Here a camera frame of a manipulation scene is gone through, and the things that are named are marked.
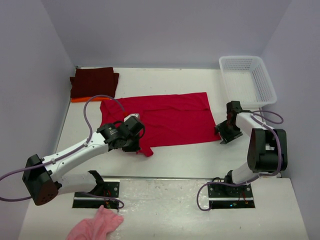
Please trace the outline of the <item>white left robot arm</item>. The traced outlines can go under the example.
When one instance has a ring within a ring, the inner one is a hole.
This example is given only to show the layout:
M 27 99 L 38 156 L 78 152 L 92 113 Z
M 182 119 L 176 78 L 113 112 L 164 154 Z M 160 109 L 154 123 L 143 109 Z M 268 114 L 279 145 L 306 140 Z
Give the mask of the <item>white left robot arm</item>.
M 145 126 L 137 113 L 130 114 L 124 121 L 104 124 L 87 139 L 61 152 L 45 157 L 37 154 L 29 157 L 22 181 L 37 206 L 67 193 L 97 197 L 104 190 L 103 178 L 97 171 L 89 170 L 83 174 L 70 174 L 70 171 L 113 150 L 138 152 L 144 133 Z

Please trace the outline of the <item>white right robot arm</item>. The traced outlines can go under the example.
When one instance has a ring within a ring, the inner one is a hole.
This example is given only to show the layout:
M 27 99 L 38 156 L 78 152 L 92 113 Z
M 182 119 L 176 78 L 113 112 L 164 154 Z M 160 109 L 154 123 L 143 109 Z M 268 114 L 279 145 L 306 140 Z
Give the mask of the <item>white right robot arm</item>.
M 227 196 L 235 196 L 241 186 L 261 177 L 277 176 L 288 166 L 287 133 L 268 125 L 280 125 L 284 119 L 278 113 L 268 113 L 277 116 L 279 121 L 265 118 L 261 110 L 243 109 L 239 101 L 230 101 L 226 104 L 226 120 L 214 127 L 214 133 L 220 136 L 223 145 L 243 134 L 250 138 L 246 162 L 230 170 L 222 182 Z

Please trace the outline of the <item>red t-shirt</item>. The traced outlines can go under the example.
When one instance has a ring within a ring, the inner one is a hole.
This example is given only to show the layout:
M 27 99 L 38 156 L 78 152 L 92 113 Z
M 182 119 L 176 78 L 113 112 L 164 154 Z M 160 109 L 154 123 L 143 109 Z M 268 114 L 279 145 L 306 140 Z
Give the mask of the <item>red t-shirt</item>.
M 138 153 L 153 155 L 155 147 L 219 141 L 206 92 L 149 95 L 103 100 L 102 124 L 124 120 L 124 114 L 139 114 L 145 134 Z

